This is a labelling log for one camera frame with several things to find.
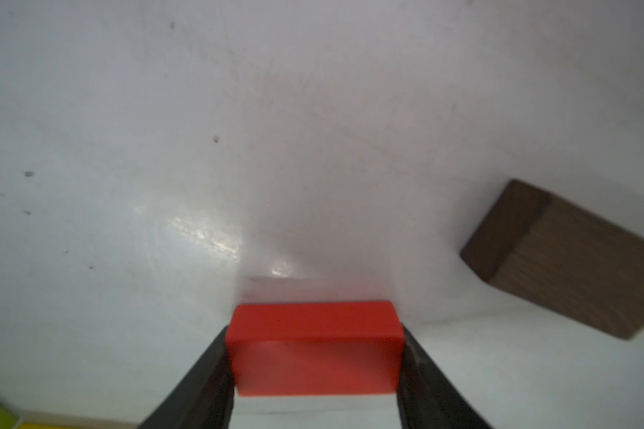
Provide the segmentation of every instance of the block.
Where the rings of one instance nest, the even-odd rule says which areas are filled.
[[[403,327],[388,301],[239,305],[226,350],[241,396],[395,393]]]
[[[620,339],[644,327],[644,239],[513,180],[461,252],[480,279]]]

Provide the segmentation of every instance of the wood grain surface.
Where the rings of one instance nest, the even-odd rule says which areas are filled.
[[[644,239],[529,184],[508,185],[461,256],[492,286],[613,336],[644,327]]]

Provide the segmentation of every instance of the brown block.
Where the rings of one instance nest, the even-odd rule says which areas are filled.
[[[621,339],[644,326],[644,239],[513,180],[460,253],[493,287]]]

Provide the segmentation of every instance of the red rectangular block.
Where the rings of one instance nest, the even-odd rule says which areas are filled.
[[[388,301],[239,305],[226,331],[242,396],[393,393],[403,345]]]

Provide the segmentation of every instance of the red block front face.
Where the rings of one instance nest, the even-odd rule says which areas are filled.
[[[239,305],[226,331],[242,396],[394,393],[403,345],[388,301]]]

